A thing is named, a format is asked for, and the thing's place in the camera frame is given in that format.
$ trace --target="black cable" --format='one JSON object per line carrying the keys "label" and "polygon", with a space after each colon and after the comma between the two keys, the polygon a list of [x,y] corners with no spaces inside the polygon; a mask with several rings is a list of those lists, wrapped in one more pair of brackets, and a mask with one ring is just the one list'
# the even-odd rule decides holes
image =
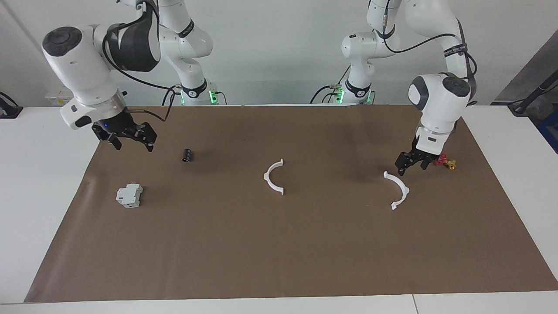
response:
{"label": "black cable", "polygon": [[112,60],[109,58],[108,53],[107,53],[107,47],[106,47],[106,43],[107,43],[107,36],[105,35],[105,37],[103,38],[103,54],[105,56],[105,58],[107,59],[108,63],[110,63],[110,65],[112,65],[112,67],[114,69],[116,69],[117,71],[119,71],[120,73],[122,73],[124,76],[126,76],[127,78],[133,79],[136,82],[145,84],[147,86],[151,86],[151,87],[155,87],[155,88],[160,88],[160,89],[169,89],[168,87],[164,87],[161,85],[157,85],[157,84],[153,84],[153,83],[149,83],[146,82],[144,80],[138,79],[136,77],[131,76],[130,74],[124,72],[124,70],[122,70],[119,66],[117,66],[114,62],[112,62]]}
{"label": "black cable", "polygon": [[0,92],[0,95],[4,96],[5,99],[7,99],[7,100],[13,102],[13,104],[15,104],[16,107],[19,107],[19,106],[17,105],[17,103],[12,99],[12,97],[10,97],[10,96],[8,96],[8,95],[2,93],[2,92]]}
{"label": "black cable", "polygon": [[547,89],[541,95],[548,94],[548,93],[552,92],[552,90],[555,89],[556,87],[558,87],[558,84],[554,85],[554,87],[552,87],[552,88]]}
{"label": "black cable", "polygon": [[376,101],[376,91],[371,91],[371,93],[374,93],[374,98],[372,98],[372,104],[374,104],[374,101]]}
{"label": "black cable", "polygon": [[[386,36],[386,31],[385,31],[385,30],[383,31],[383,34],[382,34],[382,35],[383,35],[383,36]],[[445,37],[445,36],[456,37],[454,34],[441,34],[441,35],[437,35],[437,36],[434,36],[434,37],[432,37],[432,38],[429,38],[429,39],[427,39],[427,40],[421,42],[420,44],[416,44],[416,45],[414,45],[413,47],[410,47],[410,48],[407,48],[407,49],[403,49],[403,50],[399,50],[399,51],[396,51],[396,50],[391,49],[390,46],[388,46],[388,44],[387,44],[387,40],[385,40],[385,39],[384,39],[384,43],[386,44],[386,48],[387,48],[389,51],[393,52],[394,54],[400,54],[400,53],[406,53],[407,51],[410,51],[410,50],[413,50],[413,49],[415,49],[415,48],[418,48],[418,47],[420,47],[420,46],[422,46],[422,45],[424,45],[424,44],[427,44],[428,42],[430,42],[430,41],[432,41],[432,40],[436,40],[436,39],[438,39],[438,38],[440,38],[440,37]]]}
{"label": "black cable", "polygon": [[325,89],[328,89],[328,88],[331,88],[330,85],[326,85],[326,86],[324,86],[324,87],[318,89],[318,91],[317,91],[317,92],[314,94],[314,96],[312,97],[312,100],[310,101],[310,103],[313,103],[313,102],[314,102],[314,100],[316,99],[316,97],[318,96],[318,94],[319,94],[321,91],[323,91],[323,90],[325,90]]}
{"label": "black cable", "polygon": [[225,93],[223,93],[223,92],[215,92],[215,94],[221,94],[221,95],[223,95],[223,98],[225,98],[225,105],[227,105],[227,106],[229,105],[229,103],[227,102],[227,95],[225,95]]}
{"label": "black cable", "polygon": [[337,85],[341,84],[341,81],[343,81],[343,78],[345,77],[345,75],[347,75],[347,72],[349,71],[350,66],[347,67],[347,70],[345,70],[345,73],[343,73],[343,75],[341,76],[341,78],[339,79],[339,82],[337,82]]}
{"label": "black cable", "polygon": [[[388,8],[389,8],[389,3],[390,3],[390,1],[391,1],[391,0],[387,0],[387,3],[386,3],[386,10],[384,11],[384,15],[385,15],[386,17],[388,16],[388,11],[389,11]],[[385,26],[382,27],[382,35],[383,35],[383,37],[386,37],[386,27],[385,27]],[[390,46],[388,45],[388,43],[387,43],[387,39],[384,39],[384,44],[385,44],[386,48],[387,48],[389,51],[393,52],[394,54],[400,54],[400,53],[406,53],[407,51],[410,51],[410,50],[413,50],[413,49],[415,49],[415,48],[418,48],[418,47],[420,47],[420,46],[422,46],[422,45],[424,45],[424,44],[427,44],[428,42],[430,42],[430,41],[432,41],[432,40],[436,40],[436,39],[438,39],[438,38],[445,37],[445,36],[457,37],[456,34],[450,34],[450,33],[441,34],[441,35],[437,35],[437,36],[434,36],[434,37],[432,37],[432,38],[429,38],[429,39],[427,39],[427,40],[425,40],[425,41],[423,41],[423,42],[421,42],[421,43],[419,43],[419,44],[416,44],[416,45],[414,45],[413,47],[410,47],[410,48],[407,48],[407,49],[403,49],[403,50],[400,50],[400,51],[396,51],[396,50],[391,49],[391,47],[390,47]],[[468,76],[466,76],[466,77],[464,77],[464,78],[460,78],[460,79],[471,79],[471,78],[474,78],[475,75],[477,74],[477,71],[478,71],[477,62],[475,61],[475,59],[474,59],[468,52],[465,52],[465,57],[466,57],[467,59],[471,60],[471,62],[473,62],[474,66],[475,66],[475,71],[474,71],[473,73],[471,73],[471,75],[468,75]]]}
{"label": "black cable", "polygon": [[[384,15],[385,15],[385,16],[388,15],[388,11],[389,11],[388,8],[389,8],[389,3],[390,3],[390,1],[391,1],[391,0],[387,0],[387,3],[386,3],[386,10],[384,11]],[[386,27],[385,27],[385,26],[382,28],[382,35],[383,35],[383,37],[386,37]],[[424,45],[424,44],[426,44],[426,43],[428,43],[428,42],[430,42],[430,41],[432,41],[432,40],[438,39],[438,38],[440,38],[440,37],[445,37],[445,36],[457,37],[457,36],[455,36],[455,34],[441,34],[441,35],[437,35],[437,36],[434,36],[434,37],[432,37],[432,38],[429,38],[429,39],[427,39],[427,40],[421,42],[420,44],[414,45],[413,47],[410,47],[410,48],[407,48],[407,49],[403,49],[403,50],[400,50],[400,51],[396,51],[396,50],[391,49],[390,46],[388,46],[388,44],[387,44],[387,39],[384,39],[384,44],[386,45],[386,48],[387,48],[389,51],[393,52],[394,54],[400,54],[400,53],[406,53],[407,51],[410,51],[410,50],[413,50],[413,49],[415,49],[415,48],[418,48],[418,47],[420,47],[420,46],[422,46],[422,45]]]}
{"label": "black cable", "polygon": [[[539,97],[542,96],[542,95],[544,95],[544,94],[548,94],[548,93],[552,92],[556,87],[558,87],[558,84],[556,84],[556,85],[554,85],[554,87],[549,88],[549,89],[547,89],[546,91],[544,91],[542,94],[539,95]],[[524,101],[525,99],[526,99],[526,98],[524,98],[524,99],[519,99],[519,100],[510,102],[510,103],[508,103],[508,105],[510,105],[510,104],[515,104],[515,103],[518,103],[518,102],[522,102],[522,101]]]}
{"label": "black cable", "polygon": [[165,114],[165,118],[161,118],[158,114],[151,112],[149,110],[144,110],[144,109],[138,109],[138,110],[128,110],[129,113],[146,113],[148,115],[152,115],[153,117],[156,117],[157,119],[161,120],[162,122],[167,122],[167,119],[169,118],[169,114],[171,112],[171,108],[172,108],[172,104],[174,103],[174,99],[176,97],[176,95],[180,95],[180,93],[175,93],[173,89],[169,89],[167,90],[167,92],[165,93],[165,96],[163,97],[163,103],[161,104],[161,106],[165,105],[165,102],[167,101],[167,97],[169,96],[169,94],[172,92],[171,94],[171,98],[169,99],[169,108],[167,109],[167,113]]}
{"label": "black cable", "polygon": [[324,96],[324,99],[321,100],[321,103],[324,103],[325,99],[326,99],[328,96],[330,96],[329,99],[331,99],[332,96],[337,96],[337,93],[329,93],[329,94],[326,94],[326,95]]}

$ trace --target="white circuit breaker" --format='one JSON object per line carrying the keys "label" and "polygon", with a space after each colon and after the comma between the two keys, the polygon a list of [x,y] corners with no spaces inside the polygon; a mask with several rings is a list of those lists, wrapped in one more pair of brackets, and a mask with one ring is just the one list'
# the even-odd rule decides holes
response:
{"label": "white circuit breaker", "polygon": [[116,201],[125,208],[137,208],[140,206],[140,195],[143,188],[139,184],[128,184],[125,188],[119,189],[116,194]]}

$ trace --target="white plastic part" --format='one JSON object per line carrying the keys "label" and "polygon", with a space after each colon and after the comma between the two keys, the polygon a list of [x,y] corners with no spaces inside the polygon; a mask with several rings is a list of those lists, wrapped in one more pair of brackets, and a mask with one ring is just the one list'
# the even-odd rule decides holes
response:
{"label": "white plastic part", "polygon": [[159,0],[159,17],[162,26],[182,32],[191,22],[184,0]]}
{"label": "white plastic part", "polygon": [[409,194],[410,190],[409,188],[407,188],[405,186],[405,184],[403,183],[403,181],[401,181],[400,178],[395,177],[394,175],[390,175],[387,173],[387,171],[384,172],[384,178],[391,180],[395,183],[397,183],[397,185],[401,188],[401,192],[403,192],[403,198],[401,198],[400,201],[398,202],[393,202],[391,204],[391,209],[392,210],[396,210],[397,206],[401,205],[401,203],[403,203],[405,201],[405,199],[407,198],[407,194]]}
{"label": "white plastic part", "polygon": [[85,106],[95,106],[116,94],[117,87],[109,76],[110,70],[93,46],[90,26],[80,29],[82,39],[63,56],[51,56],[43,49],[54,73],[68,87],[75,98]]}
{"label": "white plastic part", "polygon": [[125,188],[119,189],[116,194],[116,201],[125,208],[137,208],[140,206],[140,195],[143,188],[139,184],[128,184]]}
{"label": "white plastic part", "polygon": [[213,50],[211,37],[199,28],[194,28],[186,39],[181,39],[175,32],[162,29],[160,33],[161,55],[176,71],[183,87],[196,89],[207,81],[205,90],[199,95],[195,92],[188,96],[182,91],[183,104],[186,106],[202,106],[218,104],[211,100],[210,89],[215,90],[215,84],[206,80],[201,65],[192,58],[208,56]]}
{"label": "white plastic part", "polygon": [[417,106],[420,103],[420,92],[415,85],[412,84],[409,87],[408,96],[411,103],[414,104],[415,106]]}
{"label": "white plastic part", "polygon": [[272,165],[270,166],[270,168],[267,169],[267,172],[263,174],[263,179],[264,179],[265,181],[267,181],[267,184],[269,184],[270,187],[271,187],[272,189],[274,189],[274,190],[280,192],[280,193],[281,193],[281,196],[283,196],[283,195],[285,195],[285,189],[276,186],[276,185],[275,185],[273,182],[271,182],[271,180],[270,180],[270,173],[271,173],[271,171],[273,171],[275,168],[281,167],[281,166],[283,166],[283,159],[282,159],[282,158],[281,158],[281,161],[279,161],[278,163],[272,164]]}
{"label": "white plastic part", "polygon": [[[447,33],[456,35],[436,39],[444,50],[463,43],[459,22],[451,11],[448,0],[407,0],[405,21],[415,33],[428,38]],[[468,75],[465,55],[454,54],[445,60],[448,72],[460,78]]]}
{"label": "white plastic part", "polygon": [[[426,84],[428,95],[422,111],[420,125],[416,131],[416,148],[430,154],[439,155],[452,130],[469,102],[468,95],[459,97],[444,86],[446,74],[427,74],[419,76]],[[409,87],[409,94],[417,89]]]}
{"label": "white plastic part", "polygon": [[[368,21],[368,24],[370,24],[370,26],[372,26],[372,28],[375,30],[382,31],[386,4],[387,0],[372,0],[370,6],[368,7],[366,20]],[[387,20],[386,33],[391,32],[391,30],[393,29],[397,12],[399,11],[400,6],[401,0],[391,0],[389,2],[389,18]]]}
{"label": "white plastic part", "polygon": [[[397,34],[393,34],[388,40],[391,49],[399,49],[401,39]],[[374,76],[374,65],[370,59],[381,59],[393,56],[384,44],[384,40],[378,37],[376,32],[356,33],[345,37],[341,51],[345,58],[351,63],[349,73],[349,83],[358,88],[366,88],[372,84]],[[361,103],[367,99],[367,93],[355,95],[349,91],[346,84],[344,103]]]}
{"label": "white plastic part", "polygon": [[77,124],[84,116],[88,116],[91,119],[91,122],[95,122],[102,119],[112,118],[121,113],[125,107],[126,104],[124,99],[120,96],[120,93],[117,92],[109,100],[95,106],[85,106],[76,98],[72,98],[66,105],[60,108],[60,114],[62,115],[64,122],[66,122],[72,130],[77,130],[85,126],[83,124]]}

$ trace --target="yellow object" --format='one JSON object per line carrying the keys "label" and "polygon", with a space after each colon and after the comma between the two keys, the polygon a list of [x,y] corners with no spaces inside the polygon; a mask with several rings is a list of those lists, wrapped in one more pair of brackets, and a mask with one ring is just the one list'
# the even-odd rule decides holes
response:
{"label": "yellow object", "polygon": [[445,165],[448,167],[448,169],[455,170],[455,167],[457,166],[457,161],[455,161],[455,159],[451,159],[446,161]]}

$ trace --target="white wall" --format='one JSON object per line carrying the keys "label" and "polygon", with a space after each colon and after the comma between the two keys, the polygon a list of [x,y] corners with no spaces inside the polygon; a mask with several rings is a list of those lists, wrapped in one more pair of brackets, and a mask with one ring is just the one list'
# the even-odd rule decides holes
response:
{"label": "white wall", "polygon": [[[0,0],[13,11],[38,45],[44,35],[59,26],[127,22],[133,9],[114,0],[21,1]],[[555,0],[449,0],[465,28],[470,52],[479,63],[477,99],[490,104],[537,50],[556,31]],[[321,86],[336,83],[348,63],[340,52],[345,35],[368,31],[366,0],[187,0],[196,24],[213,38],[215,50],[202,58],[206,76],[218,84],[230,103],[305,103]],[[408,31],[400,16],[398,30],[404,47],[424,38]],[[4,33],[5,20],[0,22]],[[59,84],[44,60],[27,56],[19,38],[0,37],[0,79],[16,73],[21,81]],[[413,52],[374,61],[377,103],[407,103],[406,91],[416,75],[445,70],[440,47],[434,42]],[[32,65],[33,71],[26,70]],[[159,104],[162,92],[113,74],[128,104]],[[141,78],[171,85],[176,73],[165,63]],[[12,84],[0,88],[15,98],[28,88]],[[41,105],[44,89],[27,104]]]}

